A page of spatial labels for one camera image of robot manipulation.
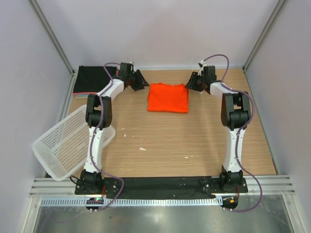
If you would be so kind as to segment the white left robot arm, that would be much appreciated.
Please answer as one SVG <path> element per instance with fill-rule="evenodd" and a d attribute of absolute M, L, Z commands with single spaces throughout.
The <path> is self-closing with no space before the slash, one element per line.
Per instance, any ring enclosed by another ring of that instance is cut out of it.
<path fill-rule="evenodd" d="M 89 146 L 86 163 L 77 180 L 75 194 L 99 194 L 104 190 L 102 152 L 104 137 L 112 123 L 112 101 L 127 87 L 134 91 L 149 86 L 140 70 L 132 63 L 120 63 L 116 75 L 108 74 L 109 83 L 96 94 L 89 94 L 86 104 L 86 123 Z"/>

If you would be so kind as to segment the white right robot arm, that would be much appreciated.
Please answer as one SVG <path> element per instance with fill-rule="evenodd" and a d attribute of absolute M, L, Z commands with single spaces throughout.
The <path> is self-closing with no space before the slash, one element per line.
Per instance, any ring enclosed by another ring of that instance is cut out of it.
<path fill-rule="evenodd" d="M 242 142 L 251 118 L 250 100 L 242 93 L 217 80 L 215 66 L 200 64 L 200 70 L 191 74 L 186 88 L 207 92 L 221 99 L 221 123 L 226 128 L 226 153 L 222 171 L 216 184 L 224 192 L 233 192 L 242 185 Z"/>

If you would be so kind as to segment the orange t-shirt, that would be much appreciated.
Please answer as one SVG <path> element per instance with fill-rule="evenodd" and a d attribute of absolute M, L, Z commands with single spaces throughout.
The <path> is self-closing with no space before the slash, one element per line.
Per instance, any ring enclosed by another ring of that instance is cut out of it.
<path fill-rule="evenodd" d="M 150 112 L 189 112 L 189 90 L 184 84 L 152 83 L 148 95 Z"/>

